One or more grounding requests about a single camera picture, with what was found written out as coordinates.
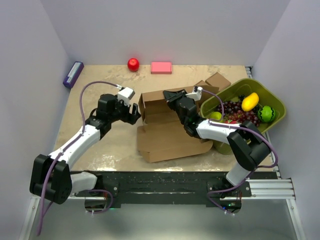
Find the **large brown cardboard box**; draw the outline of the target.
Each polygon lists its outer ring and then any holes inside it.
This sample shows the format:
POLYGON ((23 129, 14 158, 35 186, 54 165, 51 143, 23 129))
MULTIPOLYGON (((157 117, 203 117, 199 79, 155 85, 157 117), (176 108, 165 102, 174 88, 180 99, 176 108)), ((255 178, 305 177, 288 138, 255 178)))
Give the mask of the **large brown cardboard box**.
POLYGON ((137 128, 137 150, 148 163, 173 160, 208 152, 213 142, 190 137, 171 110, 162 90, 144 92, 138 106, 142 126, 137 128))

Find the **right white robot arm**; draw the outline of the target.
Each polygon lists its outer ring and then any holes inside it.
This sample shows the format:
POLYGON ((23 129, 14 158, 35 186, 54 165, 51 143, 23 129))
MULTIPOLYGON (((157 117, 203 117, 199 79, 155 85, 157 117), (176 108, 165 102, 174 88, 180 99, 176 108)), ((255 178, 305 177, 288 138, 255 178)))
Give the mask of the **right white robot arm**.
POLYGON ((189 136, 219 141, 230 146, 236 164, 222 182, 212 188, 211 193, 225 193, 233 197, 241 190, 244 181, 273 151, 273 147, 250 121, 231 124, 201 117, 198 114, 196 101, 201 99, 203 92, 205 90, 202 87, 196 86, 191 93, 187 93, 184 89, 164 90, 163 96, 168 107, 177 113, 189 136))

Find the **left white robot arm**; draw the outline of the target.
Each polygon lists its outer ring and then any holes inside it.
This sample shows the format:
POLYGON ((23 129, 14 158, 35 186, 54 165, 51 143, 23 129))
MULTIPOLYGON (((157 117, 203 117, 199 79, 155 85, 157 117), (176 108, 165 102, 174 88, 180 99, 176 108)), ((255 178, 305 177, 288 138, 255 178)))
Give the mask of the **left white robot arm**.
POLYGON ((75 193, 87 191, 99 196, 104 184, 90 172, 72 174, 71 168, 95 143, 100 141, 112 127, 122 121, 134 125, 140 118, 138 105, 130 104, 135 92, 126 87, 116 95, 102 94, 97 108, 91 111, 84 126, 63 146, 49 155, 38 155, 34 162, 29 190, 32 194, 56 204, 64 203, 75 193))

